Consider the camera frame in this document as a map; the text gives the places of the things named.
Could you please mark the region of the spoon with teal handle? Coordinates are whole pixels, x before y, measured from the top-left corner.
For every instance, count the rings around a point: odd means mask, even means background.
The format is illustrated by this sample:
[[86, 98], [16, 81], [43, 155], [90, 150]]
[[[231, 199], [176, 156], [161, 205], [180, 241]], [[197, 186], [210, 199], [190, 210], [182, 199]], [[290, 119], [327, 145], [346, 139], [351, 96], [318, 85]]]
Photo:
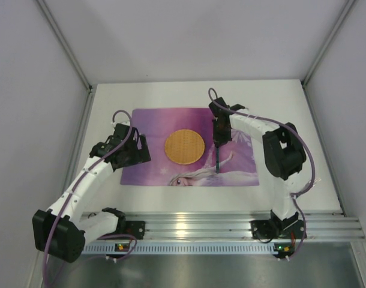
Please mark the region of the spoon with teal handle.
[[220, 172], [220, 148], [215, 147], [215, 172], [218, 174]]

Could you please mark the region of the purple printed placemat cloth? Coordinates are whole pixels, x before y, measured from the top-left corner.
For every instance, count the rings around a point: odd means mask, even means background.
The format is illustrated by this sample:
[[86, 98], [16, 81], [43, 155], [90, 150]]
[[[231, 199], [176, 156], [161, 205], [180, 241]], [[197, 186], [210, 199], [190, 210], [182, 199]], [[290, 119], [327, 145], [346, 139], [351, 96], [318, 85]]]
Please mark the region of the purple printed placemat cloth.
[[[220, 172], [215, 172], [215, 145], [212, 141], [213, 115], [208, 108], [135, 109], [134, 126], [146, 136], [151, 161], [124, 168], [122, 185], [142, 186], [257, 186], [259, 178], [252, 141], [245, 133], [232, 130], [233, 140], [220, 148]], [[193, 130], [205, 142], [202, 157], [189, 165], [176, 164], [164, 152], [164, 143], [173, 132]]]

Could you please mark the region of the round woven bamboo plate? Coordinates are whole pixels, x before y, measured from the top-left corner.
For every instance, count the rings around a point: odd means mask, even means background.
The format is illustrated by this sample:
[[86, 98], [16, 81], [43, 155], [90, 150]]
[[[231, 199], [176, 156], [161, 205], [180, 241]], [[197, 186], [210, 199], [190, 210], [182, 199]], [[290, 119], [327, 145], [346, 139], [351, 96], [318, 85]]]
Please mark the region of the round woven bamboo plate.
[[202, 157], [204, 151], [205, 142], [201, 135], [189, 129], [173, 132], [164, 143], [166, 156], [176, 164], [193, 164]]

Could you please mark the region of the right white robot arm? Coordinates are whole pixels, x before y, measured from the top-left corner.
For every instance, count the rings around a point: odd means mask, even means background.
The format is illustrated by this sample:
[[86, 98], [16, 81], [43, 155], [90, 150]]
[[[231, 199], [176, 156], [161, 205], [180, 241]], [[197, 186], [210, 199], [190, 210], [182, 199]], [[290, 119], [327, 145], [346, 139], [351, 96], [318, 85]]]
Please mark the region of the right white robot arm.
[[311, 180], [315, 168], [311, 154], [291, 123], [253, 116], [240, 104], [229, 106], [223, 98], [212, 99], [209, 104], [212, 120], [212, 138], [217, 149], [233, 140], [232, 130], [245, 133], [253, 140], [258, 177], [263, 180], [266, 194], [272, 197], [271, 214], [281, 221], [293, 218], [298, 212], [294, 200], [306, 193], [310, 185], [301, 187], [296, 176], [304, 163], [310, 160]]

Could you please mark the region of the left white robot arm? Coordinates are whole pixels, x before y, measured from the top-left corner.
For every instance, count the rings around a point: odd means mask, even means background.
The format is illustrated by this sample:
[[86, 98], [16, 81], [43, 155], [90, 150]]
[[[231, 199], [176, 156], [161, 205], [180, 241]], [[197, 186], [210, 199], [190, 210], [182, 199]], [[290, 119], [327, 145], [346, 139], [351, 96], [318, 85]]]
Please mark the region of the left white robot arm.
[[129, 123], [117, 123], [106, 141], [94, 145], [75, 180], [47, 210], [32, 218], [37, 250], [73, 263], [89, 243], [107, 235], [122, 237], [125, 214], [104, 208], [97, 215], [82, 215], [101, 186], [117, 170], [151, 160], [146, 137]]

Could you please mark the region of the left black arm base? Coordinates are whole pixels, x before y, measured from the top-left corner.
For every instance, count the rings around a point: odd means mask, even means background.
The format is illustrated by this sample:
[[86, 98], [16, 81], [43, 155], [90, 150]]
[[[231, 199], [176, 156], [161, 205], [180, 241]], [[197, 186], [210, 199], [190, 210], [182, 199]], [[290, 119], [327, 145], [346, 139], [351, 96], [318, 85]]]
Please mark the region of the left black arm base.
[[125, 220], [117, 225], [112, 235], [132, 235], [137, 240], [142, 240], [146, 231], [145, 226], [146, 223], [144, 221]]

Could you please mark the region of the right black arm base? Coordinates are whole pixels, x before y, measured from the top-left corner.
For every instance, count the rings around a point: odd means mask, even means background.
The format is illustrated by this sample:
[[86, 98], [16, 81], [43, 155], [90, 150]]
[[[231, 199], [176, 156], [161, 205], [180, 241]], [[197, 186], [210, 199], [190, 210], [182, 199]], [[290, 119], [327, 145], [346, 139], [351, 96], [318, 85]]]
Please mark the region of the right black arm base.
[[253, 239], [264, 243], [279, 239], [301, 239], [305, 232], [302, 220], [254, 220], [250, 224]]

